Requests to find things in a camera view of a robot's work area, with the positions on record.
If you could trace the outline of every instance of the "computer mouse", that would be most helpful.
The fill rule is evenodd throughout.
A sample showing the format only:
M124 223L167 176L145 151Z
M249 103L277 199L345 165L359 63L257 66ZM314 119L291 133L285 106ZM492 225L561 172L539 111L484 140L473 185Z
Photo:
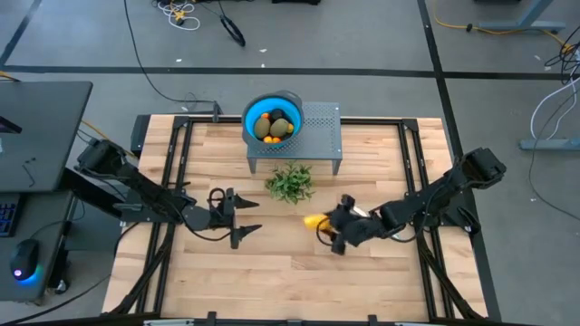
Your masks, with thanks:
M34 274L38 264L38 241L26 239L16 245L10 257L12 276L22 281Z

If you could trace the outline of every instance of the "yellow cable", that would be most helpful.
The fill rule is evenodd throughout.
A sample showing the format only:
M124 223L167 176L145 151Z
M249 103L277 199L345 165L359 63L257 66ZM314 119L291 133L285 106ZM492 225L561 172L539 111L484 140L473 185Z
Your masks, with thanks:
M81 122L84 123L87 127L91 128L94 132L98 133L99 136L101 136L104 139L107 139L109 141L112 141L109 137L107 137L107 135L105 135L104 133L102 133L102 131L100 131L97 127L93 126L90 122L87 122L85 120L81 120ZM135 154L129 152L127 149L124 149L124 151L130 157L138 159L137 156L135 156Z
M437 22L437 24L440 24L443 27L448 27L448 28L454 28L454 29L467 29L468 27L466 25L454 25L454 24L446 24L443 23L438 17L437 17L437 6L434 5L433 6L433 16L435 17L435 22ZM506 35L506 34L514 34L514 33L521 33L524 32L525 30L513 30L513 31L504 31L504 32L496 32L496 31L490 31L484 28L480 28L477 26L473 26L472 27L474 30L476 31L480 31L483 33L487 33L487 34L492 34L492 35ZM562 39L560 39L559 37L555 36L554 34L550 33L547 30L541 30L542 32L544 32L544 34L550 35L552 38L554 38L556 41L558 41L560 43L560 45L563 45L565 48L565 51L569 51L569 49L572 48L571 44L567 44L566 42L564 42Z
M14 81L14 82L19 82L19 81L18 81L16 78L14 78L14 77L10 76L10 75L9 75L9 74L7 74L6 72L2 72L2 71L0 71L0 77L7 78L7 79L9 79L9 80L11 80L11 81Z

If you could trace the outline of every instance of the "gray table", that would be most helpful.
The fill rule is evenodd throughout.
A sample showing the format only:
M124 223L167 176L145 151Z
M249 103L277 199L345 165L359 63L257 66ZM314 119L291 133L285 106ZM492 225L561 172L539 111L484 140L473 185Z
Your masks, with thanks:
M329 159L333 162L333 174L343 161L341 136L341 112L338 103L305 102L304 126L297 136L279 149L253 149L247 147L250 172L256 173L259 158Z

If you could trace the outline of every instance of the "white cable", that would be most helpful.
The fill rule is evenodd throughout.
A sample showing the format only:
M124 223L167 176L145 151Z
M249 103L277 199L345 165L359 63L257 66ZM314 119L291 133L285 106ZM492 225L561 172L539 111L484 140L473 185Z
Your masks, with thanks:
M548 100L549 98L551 98L552 96L554 96L554 95L558 94L560 91L563 91L563 90L567 89L568 87L572 86L572 88L573 88L573 91L574 91L574 102L572 103L572 105L570 106L570 108L568 108L568 110L566 110L566 111L564 112L564 114L562 114L562 115L560 116L560 118L558 118L558 120L557 120L557 122L556 122L556 128L554 129L554 132L552 132L552 134L551 134L551 135L550 135L550 136L549 136L547 139L551 139L552 137L554 137L554 135L555 135L555 134L557 133L557 131L558 131L558 128L560 127L560 120L562 120L562 118L563 118L563 117L564 117L566 114L568 114L568 112L569 112L570 110L572 110L572 109L574 108L574 106L576 105L576 102L577 102L577 97L576 97L576 87L575 87L575 84L576 84L576 83L577 83L577 82L580 80L580 78L578 78L578 79L574 80L574 77L573 77L573 76L574 76L574 73L575 73L576 69L578 69L578 66L579 66L579 65L577 64L577 65L576 65L576 67L575 67L575 68L572 70L572 73L570 73L570 82L569 82L569 83L568 83L566 86L564 86L564 87L560 88L559 90L557 90L557 91L554 91L553 93L549 94L549 95L548 95L548 96L546 96L546 97L545 97L543 100L541 100L539 104L537 104L537 107L536 107L536 109L534 110L534 113L532 113L532 119L531 119L531 120L530 120L530 122L529 122L529 130L530 130L530 132L532 133L532 137L534 137L534 139L537 139L537 137L536 137L536 133L534 132L534 120L535 120L535 118L536 118L536 114L537 114L537 112L539 111L540 107L542 106L542 104L544 104L544 102L545 102L545 101L547 101L547 100Z
M161 6L161 3L160 2L157 2L157 7L159 9L161 9L161 11L163 12L163 14L168 17L169 24L171 26L173 26L173 27L179 28L180 30L184 30L184 31L195 31L195 30L197 30L201 26L201 22L199 21L198 18L196 18L196 17L190 17L190 16L183 16L183 18L181 18L182 20L185 21L185 20L188 20L188 19L192 19L192 20L195 20L196 22L198 22L198 25L196 27L194 27L194 28L181 27L181 26L173 23L173 21L172 21L176 17L176 15L171 10L171 5ZM183 6L180 6L179 7L179 11L180 12L184 12L186 14L193 13L193 11L195 9L196 8L195 8L195 6L193 4L186 4L186 5L183 5Z
M578 69L578 66L576 65L576 67L572 70L572 73L570 74L570 82L573 81L573 77L574 73L576 72L576 69ZM574 92L574 102L572 103L572 105L570 106L570 108L568 108L568 110L566 110L564 112L564 114L562 114L560 116L560 118L558 118L558 120L556 121L556 127L554 128L554 132L552 132L552 134L546 138L546 139L551 139L552 137L554 137L554 135L558 132L558 129L560 128L560 120L566 115L568 114L569 111L571 111L574 106L576 105L576 101L578 100L577 95L576 95L576 86L573 84L572 85L572 91Z

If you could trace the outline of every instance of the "wire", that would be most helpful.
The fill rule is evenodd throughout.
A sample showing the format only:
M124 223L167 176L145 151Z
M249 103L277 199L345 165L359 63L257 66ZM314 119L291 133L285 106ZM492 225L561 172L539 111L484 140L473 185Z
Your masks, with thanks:
M560 47L560 52L558 55L548 59L544 65L546 67L553 66L558 63L562 63L560 67L561 82L562 84L567 84L569 81L568 73L570 70L575 70L580 63L580 42L576 42L574 45L570 45L569 42L574 37L574 35L580 30L580 25L574 29L574 31L565 40L565 45Z
M574 69L574 70L572 71L572 73L570 74L570 81L571 81L571 82L569 82L567 85L565 85L565 86L563 86L563 87L559 88L558 90L556 90L556 91L553 91L551 94L549 94L548 96L546 96L546 97L545 97L543 100L541 100L541 101L539 102L539 104L537 104L537 106L536 106L536 109L534 110L534 113L532 113L532 118L531 118L531 119L530 119L530 121L529 121L529 131L532 133L532 137L533 137L534 139L537 139L537 137L536 137L536 133L534 132L534 121L535 121L535 119L536 119L536 114L537 114L537 112L539 111L539 109L540 109L540 107L542 106L542 104L544 104L544 102L545 102L545 101L547 101L548 99L550 99L552 96L554 96L554 95L558 94L560 91L563 91L563 90L565 90L565 89L567 89L567 88L569 88L569 87L572 87L572 88L573 88L573 93L572 93L572 96L574 97L574 102L572 103L572 105L570 106L570 108L569 108L569 109L568 109L566 112L564 112L564 114L562 114L562 116L560 117L560 119L558 119L558 121L557 121L557 123L556 123L556 128L554 129L554 132L552 132L552 134L551 134L551 135L550 135L550 136L549 136L547 139L551 139L552 137L554 137L554 135L555 135L555 134L557 133L557 131L558 131L558 128L559 128L559 125L560 125L560 120L561 120L561 119L562 119L562 118L563 118L563 117L564 117L564 116L565 116L565 115L566 115L566 114L567 114L567 113L568 113L568 112L569 112L571 109L573 109L573 108L574 108L574 106L576 105L576 99L577 99L577 97L576 97L576 87L575 87L575 84L576 84L578 81L580 81L580 78L578 78L578 79L574 80L574 78L573 78L573 74L574 74L574 72L575 72L575 69Z
M6 72L1 72L1 71L0 71L0 77L4 77L4 78L6 78L7 80L10 80L10 81L12 81L12 82L19 82L19 81L20 81L19 79L16 79L16 78L14 78L14 77L10 76L10 75L9 75L9 74L7 74Z
M115 249L114 249L114 251L113 251L113 252L114 252L114 254L117 254L117 249L119 249L119 244L121 243L121 240L122 240L122 238L123 238L123 237L124 237L124 236L125 236L127 233L129 233L129 231L130 231L130 230L132 230L132 229L133 229L133 227L135 227L135 226L137 226L137 225L139 225L139 222L137 222L137 223L135 223L135 224L133 224L133 225L129 226L127 229L125 229L125 231L123 231L123 232L121 233L121 235L119 235L119 238L117 239L117 242L115 243Z
M506 35L506 34L521 33L521 32L526 31L526 29L519 29L519 30L512 30L512 31L497 32L497 31L491 31L491 30L488 30L488 29L485 29L485 28L473 26L473 24L469 24L469 25L454 25L454 24L443 23L437 17L437 6L436 5L433 6L433 17L435 18L435 22L437 22L437 24L439 24L439 25L441 25L443 27L448 27L448 28L453 28L453 29L462 29L462 30L467 30L468 32L469 32L470 29L474 29L476 31L483 32L483 33L487 33L487 34L492 34L492 35ZM541 31L544 32L544 34L549 35L552 38L554 38L561 45L563 45L563 46L570 46L570 44L567 44L565 41L563 41L562 39L560 39L556 35L550 33L549 31L547 31L547 30L541 30Z
M459 169L459 158L455 159L455 162L453 163L453 167L451 167L451 171L449 173L449 175L447 176L447 180L445 180L445 183L440 185L439 187L437 187L437 189L435 189L435 191L433 191L433 193L431 194L431 196L429 196L429 199L427 199L427 204L425 205L425 209L423 210L423 220L421 221L419 227L416 229L415 234L410 237L409 239L399 239L396 237L391 237L391 240L401 243L401 244L407 244L415 239L417 239L417 236L419 236L421 234L421 232L424 230L425 225L427 224L427 218L430 216L429 214L429 207L431 205L431 202L433 201L433 198L435 197L435 195L437 195L444 187L446 187L450 182L451 179L453 178L453 174L455 174L455 171L457 171Z
M149 85L151 86L151 88L156 93L158 93L162 98L164 98L164 99L166 99L168 101L174 101L174 102L177 102L177 103L187 103L187 102L191 103L191 102L195 102L195 103L214 103L215 105L218 104L216 101L208 101L208 100L183 101L183 100L178 100L178 99L172 99L171 97L163 94L157 87L155 87L155 84L153 84L153 81L151 81L149 75L145 71L145 68L143 68L143 64L141 63L141 58L139 57L139 51L137 50L137 44L135 43L135 34L133 33L133 27L131 26L131 19L129 18L129 9L127 8L127 0L123 0L123 6L125 7L125 18L127 19L127 26L129 26L129 34L130 34L131 42L133 44L133 50L135 52L135 58L137 59L137 63L139 64L139 67L141 69L141 72L143 72L143 75L147 79L147 82L149 83Z
M131 226L129 226L129 227L128 227L128 228L127 228L125 231L123 231L123 233L121 233L121 235L120 235L120 236L119 236L119 238L117 239L117 243L115 244L115 253L117 253L117 248L119 247L119 243L121 242L121 239L122 239L122 238L123 238L123 237L124 237L124 236L125 236L127 233L129 233L129 231L130 231L130 230L131 230L133 227L137 226L138 224L139 224L139 223L135 223L134 225L131 225ZM105 277L101 278L101 279L100 279L100 280L99 280L97 283L95 283L94 285L92 285L91 287L89 287L88 289L86 289L85 291L83 291L83 292L81 292L81 293L79 293L79 294L77 294L77 295L73 296L71 299L69 299L69 300L67 300L67 301L65 301L65 302L62 302L62 303L59 303L59 304L55 305L55 306L54 306L54 307L52 307L52 308L49 308L49 309L47 309L47 310L45 310L45 311L38 312L38 313L35 313L35 314L33 314L33 315L30 315L30 316L27 316L27 317L23 317L23 318L20 318L20 319L17 319L17 320L13 320L13 321L7 321L7 322L5 322L5 323L3 323L3 324L0 324L0 326L16 325L16 324L18 324L18 323L21 323L21 322L23 322L23 321L30 321L30 320L32 320L32 319L35 319L35 318L38 318L38 317L40 317L40 316L44 316L45 314L47 314L47 313L49 313L49 312L53 312L53 311L55 311L55 310L57 310L57 309L60 309L60 308L62 308L63 306L65 306L65 305L67 305L67 304L69 304L69 303L71 303L71 302L73 302L73 301L75 301L75 300L77 300L77 299L81 298L81 297L82 297L82 296L84 296L86 293L90 292L92 289L96 288L96 287L97 287L97 286L99 286L101 283L105 282L105 281L106 281L106 280L107 280L109 277L111 277L111 274L108 274L107 276L105 276Z
M55 222L49 223L49 224L47 224L47 225L44 225L44 226L40 227L40 228L39 228L39 229L37 229L36 231L34 231L34 233L33 233L32 235L30 235L28 238L29 238L29 239L34 239L34 236L35 236L35 235L38 235L38 234L39 234L41 231L43 231L44 229L46 229L46 228L48 228L48 227L50 227L50 226L53 226L53 225L58 225L58 224L64 224L64 223L66 223L66 222L76 222L76 221L79 221L79 220L82 220L82 219L84 219L84 215L86 214L86 209L85 209L85 207L84 207L84 202L83 202L83 201L81 201L80 199L79 199L79 201L81 202L81 207L82 207L82 213L81 213L81 217L79 217L79 218L74 218L74 219L72 219L72 220L70 220L70 221L69 221L69 220L64 220L64 221L55 221Z
M163 14L168 17L169 24L173 27L179 28L180 30L184 31L196 31L201 26L201 22L199 21L198 18L186 16L186 14L193 13L193 11L196 9L193 4L188 4L187 1L185 1L179 9L173 8L173 1L171 1L169 5L164 6L161 6L161 2L157 2L157 7L161 9ZM198 22L198 25L194 28L181 27L178 24L173 23L172 18L175 18L176 22L195 20L196 22Z
M110 141L110 142L113 142L113 143L114 143L114 141L112 141L112 140L111 140L109 137L107 137L107 135L105 135L105 134L104 134L104 132L102 132L102 131L101 131L100 129L98 129L97 127L93 126L93 125L92 125L92 124L91 124L89 121L86 121L86 120L81 120L81 123L83 123L85 126L87 126L87 127L91 128L91 129L92 129L94 132L96 132L97 134L99 134L99 136L101 136L101 137L103 137L104 139L107 139L108 141ZM88 133L86 133L85 131L83 131L83 130L81 130L81 129L79 129L79 131L80 131L80 132L82 132L82 134L84 134L84 135L86 135L86 136L88 136L88 137L91 137L92 139L96 139L95 137L93 137L93 136L89 135ZM135 154L133 154L133 153L129 152L127 149L123 149L123 151L125 152L125 154L129 155L130 157L132 157L132 158L135 158L135 159L139 159L139 158L137 158L137 156L136 156Z
M246 39L244 38L242 31L240 31L236 24L229 17L227 17L226 12L224 11L224 7L221 4L221 0L217 0L217 3L219 4L219 10L221 11L221 14L209 9L207 6L201 3L199 4L206 8L210 13L219 17L219 21L221 22L222 26L224 26L229 36L231 36L231 38L233 38L239 46L246 46Z
M188 225L188 222L186 221L185 217L181 214L181 212L179 212L178 208L175 207L175 205L173 205L173 203L171 203L170 201L166 201L169 204L169 207L171 207L171 209L173 209L173 211L175 211L175 213L179 216L179 218L181 219L181 222L183 222L183 224L185 225L185 227L196 237L206 240L206 241L211 241L211 242L217 242L217 241L222 241L225 238L227 238L229 235L231 235L231 231L227 232L226 234L220 236L219 238L209 238L206 237L204 235L200 235L198 232L196 232L196 230L192 229L191 226Z
M126 196L124 196L124 195L122 194L122 192L121 192L121 191L119 191L119 189L117 189L117 188L116 188L114 185L112 185L112 184L111 184L111 182L109 182L109 181L107 181L107 180L105 180L105 179L102 179L102 178L100 178L99 180L100 180L102 183L106 184L107 186L111 187L113 190L115 190L115 192L117 193L117 195L119 195L119 196L121 197L121 199L123 199L123 200L127 200L127 197L126 197Z
M541 135L542 135L542 132L544 132L544 129L546 128L546 126L547 126L548 122L549 122L549 121L550 121L552 118L554 118L554 116L556 115L556 113L557 113L557 112L558 112L558 111L559 111L559 110L560 110L560 109L561 109L561 108L562 108L562 107L563 107L563 106L564 106L564 105L565 105L565 104L566 104L568 101L570 101L570 99L572 99L572 97L573 97L573 96L575 96L575 93L574 93L574 94L572 94L572 95L570 95L570 96L568 96L568 98L567 98L567 99L565 99L565 101L564 101L564 102L562 102L562 103L561 103L561 104L558 106L558 108L557 108L556 110L554 110L554 113L552 113L552 115L551 115L551 116L548 118L548 120L546 121L546 123L544 124L544 126L542 127L542 129L540 130L540 132L539 132L538 136L541 136ZM579 216L576 216L576 215L574 215L574 214L572 214L572 213L570 213L570 212L568 212L568 211L564 210L563 208L560 208L560 207L558 207L558 206L556 206L556 205L552 204L552 203L551 203L551 202L549 202L547 199L543 198L543 197L542 197L542 196L541 196L541 195L538 193L538 191L536 190L536 187L534 187L534 181L532 180L532 169L533 169L533 167L534 167L534 162L535 162L535 160L536 160L536 148L537 148L537 143L538 143L538 141L539 141L539 138L538 138L538 139L536 139L536 141L534 142L534 147L532 148L532 159L531 159L531 161L530 161L530 164L529 164L529 170L527 171L527 181L528 181L529 185L531 186L531 188L532 188L532 191L534 192L534 194L536 195L536 197L538 197L538 198L539 198L539 199L540 199L542 202L544 202L544 204L546 204L546 205L548 205L548 206L550 206L550 207L554 208L555 210L557 210L557 211L558 211L558 212L560 212L560 213L563 213L563 214L565 214L565 215L567 215L567 216L569 216L569 217L572 217L572 218L573 218L573 219L575 219L575 220L578 220L578 221L580 221L580 217L579 217Z

